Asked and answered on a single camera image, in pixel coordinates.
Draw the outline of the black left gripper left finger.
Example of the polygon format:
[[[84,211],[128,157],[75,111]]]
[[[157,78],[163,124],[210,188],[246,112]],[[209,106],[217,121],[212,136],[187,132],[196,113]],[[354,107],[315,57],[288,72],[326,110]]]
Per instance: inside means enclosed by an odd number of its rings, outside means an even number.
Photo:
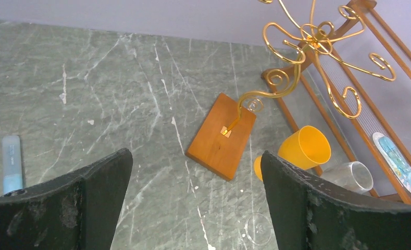
[[[132,166],[122,148],[0,196],[0,249],[110,249]]]

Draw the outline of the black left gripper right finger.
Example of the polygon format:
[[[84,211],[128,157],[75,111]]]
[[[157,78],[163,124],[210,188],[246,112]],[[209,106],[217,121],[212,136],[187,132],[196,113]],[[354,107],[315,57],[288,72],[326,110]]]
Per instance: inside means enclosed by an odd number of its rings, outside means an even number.
[[[411,249],[411,205],[346,190],[268,151],[261,173],[279,249]]]

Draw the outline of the clear wine glass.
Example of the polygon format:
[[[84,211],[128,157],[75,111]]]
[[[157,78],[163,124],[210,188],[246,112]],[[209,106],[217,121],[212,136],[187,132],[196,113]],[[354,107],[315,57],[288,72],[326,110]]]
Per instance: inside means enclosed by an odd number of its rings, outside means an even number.
[[[322,184],[333,184],[341,190],[364,194],[373,185],[366,167],[358,161],[330,168],[315,176],[283,159],[260,156],[255,161],[256,173],[261,175],[267,203],[279,249],[370,249],[370,244],[355,238],[352,230],[343,235],[340,221],[313,223],[314,209],[321,205],[321,194],[327,193]],[[327,236],[321,236],[327,224]]]

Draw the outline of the yellow plastic wine glass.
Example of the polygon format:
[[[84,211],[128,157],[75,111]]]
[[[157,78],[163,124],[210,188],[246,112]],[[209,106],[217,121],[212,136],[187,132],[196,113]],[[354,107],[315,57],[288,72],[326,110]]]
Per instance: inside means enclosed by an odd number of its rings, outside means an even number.
[[[331,146],[319,129],[304,126],[282,142],[276,156],[300,169],[309,170],[330,160]]]

